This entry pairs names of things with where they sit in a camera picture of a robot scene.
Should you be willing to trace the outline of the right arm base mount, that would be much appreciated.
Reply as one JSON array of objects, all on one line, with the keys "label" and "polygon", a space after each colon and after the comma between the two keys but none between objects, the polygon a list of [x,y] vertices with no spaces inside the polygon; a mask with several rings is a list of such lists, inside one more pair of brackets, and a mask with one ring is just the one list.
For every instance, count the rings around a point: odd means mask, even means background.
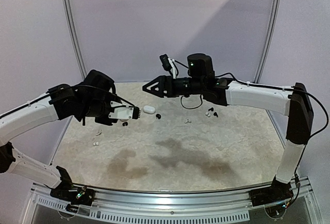
[{"label": "right arm base mount", "polygon": [[296,201],[300,193],[301,183],[297,173],[294,174],[294,182],[297,188],[296,194],[293,193],[290,182],[282,183],[276,179],[276,176],[274,176],[270,186],[252,189],[248,192],[252,206],[266,205],[283,201],[284,208],[288,208]]}]

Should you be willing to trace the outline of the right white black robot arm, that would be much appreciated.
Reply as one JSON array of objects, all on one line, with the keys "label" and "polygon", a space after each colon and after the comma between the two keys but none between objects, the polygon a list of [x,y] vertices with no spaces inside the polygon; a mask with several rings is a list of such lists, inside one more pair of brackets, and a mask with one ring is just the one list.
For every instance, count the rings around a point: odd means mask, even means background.
[{"label": "right white black robot arm", "polygon": [[286,194],[289,181],[294,176],[302,154],[313,134],[314,111],[312,95],[304,84],[294,86],[269,86],[242,82],[234,76],[216,76],[210,56],[202,53],[187,57],[188,76],[179,78],[174,60],[166,54],[160,56],[163,68],[169,76],[159,76],[142,89],[160,98],[201,95],[204,100],[220,106],[248,106],[274,111],[288,117],[286,145],[275,175],[275,181],[267,189],[270,201],[278,201]]}]

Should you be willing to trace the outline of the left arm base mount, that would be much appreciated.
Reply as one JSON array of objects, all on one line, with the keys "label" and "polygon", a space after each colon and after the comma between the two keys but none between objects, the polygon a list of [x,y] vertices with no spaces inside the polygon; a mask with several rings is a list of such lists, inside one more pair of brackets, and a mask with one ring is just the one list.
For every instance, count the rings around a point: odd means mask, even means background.
[{"label": "left arm base mount", "polygon": [[51,189],[50,196],[60,200],[70,202],[72,205],[91,206],[95,197],[95,190],[87,186],[74,186],[68,172],[56,166],[60,173],[60,184]]}]

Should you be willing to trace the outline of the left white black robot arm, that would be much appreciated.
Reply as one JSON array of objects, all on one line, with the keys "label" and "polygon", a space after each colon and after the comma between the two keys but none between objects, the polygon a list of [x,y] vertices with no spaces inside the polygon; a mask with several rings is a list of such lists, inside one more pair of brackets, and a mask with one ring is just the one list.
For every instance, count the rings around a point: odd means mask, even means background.
[{"label": "left white black robot arm", "polygon": [[68,117],[85,123],[92,117],[98,123],[112,125],[111,102],[120,103],[113,79],[97,70],[75,86],[61,84],[46,93],[1,115],[1,173],[13,173],[55,188],[65,200],[77,195],[65,169],[46,165],[15,149],[11,140],[36,127]]}]

